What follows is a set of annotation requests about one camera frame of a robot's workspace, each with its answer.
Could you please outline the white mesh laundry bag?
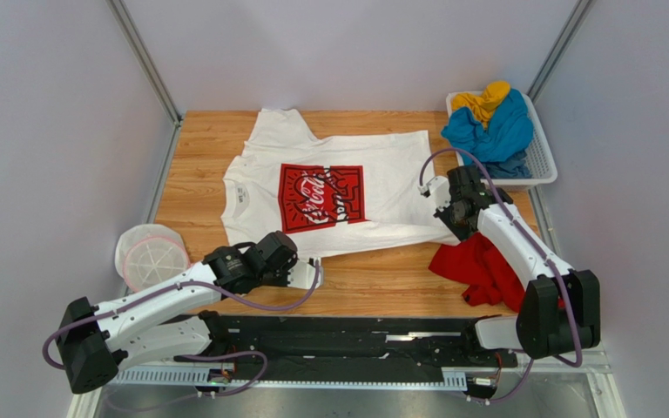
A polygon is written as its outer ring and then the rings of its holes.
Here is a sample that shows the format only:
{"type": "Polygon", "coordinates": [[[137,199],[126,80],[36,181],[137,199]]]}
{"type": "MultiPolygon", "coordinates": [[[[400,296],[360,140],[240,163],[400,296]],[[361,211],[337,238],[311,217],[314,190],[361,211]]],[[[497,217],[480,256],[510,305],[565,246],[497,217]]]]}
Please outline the white mesh laundry bag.
{"type": "Polygon", "coordinates": [[[120,235],[114,265],[128,288],[139,292],[183,273],[191,261],[179,233],[143,224],[120,235]]]}

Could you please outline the white Coca-Cola print t-shirt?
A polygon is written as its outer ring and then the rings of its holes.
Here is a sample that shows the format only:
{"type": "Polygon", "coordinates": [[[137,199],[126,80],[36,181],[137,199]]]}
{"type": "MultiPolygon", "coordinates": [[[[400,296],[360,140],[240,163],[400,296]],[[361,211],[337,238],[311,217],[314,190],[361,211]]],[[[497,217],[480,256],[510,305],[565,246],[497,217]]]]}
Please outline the white Coca-Cola print t-shirt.
{"type": "Polygon", "coordinates": [[[223,178],[232,244],[285,233],[326,258],[425,242],[454,245],[418,190],[433,176],[425,131],[317,138],[296,110],[262,110],[223,178]]]}

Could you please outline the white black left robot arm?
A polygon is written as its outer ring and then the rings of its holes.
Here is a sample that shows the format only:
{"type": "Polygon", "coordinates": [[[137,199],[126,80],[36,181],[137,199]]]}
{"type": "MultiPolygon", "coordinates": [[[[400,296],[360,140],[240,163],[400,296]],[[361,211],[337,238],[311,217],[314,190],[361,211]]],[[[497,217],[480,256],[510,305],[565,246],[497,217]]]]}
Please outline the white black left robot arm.
{"type": "Polygon", "coordinates": [[[73,394],[85,394],[134,365],[200,354],[211,345],[212,331],[171,327],[170,320],[266,284],[284,287],[297,260],[297,245],[276,231],[257,243],[221,246],[184,272],[137,293],[98,304],[76,299],[44,342],[42,355],[64,371],[73,394]]]}

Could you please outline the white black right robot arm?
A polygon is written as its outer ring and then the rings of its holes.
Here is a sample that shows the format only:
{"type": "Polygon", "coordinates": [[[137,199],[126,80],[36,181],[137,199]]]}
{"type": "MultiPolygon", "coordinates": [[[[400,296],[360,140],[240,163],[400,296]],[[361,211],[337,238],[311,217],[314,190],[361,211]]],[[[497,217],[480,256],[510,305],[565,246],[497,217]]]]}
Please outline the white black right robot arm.
{"type": "Polygon", "coordinates": [[[459,240],[481,235],[493,244],[525,291],[517,315],[483,318],[470,326],[479,347],[520,351],[537,360],[598,346],[598,277],[553,253],[530,229],[510,195],[483,181],[477,166],[458,166],[435,176],[420,192],[435,203],[436,218],[459,240]]]}

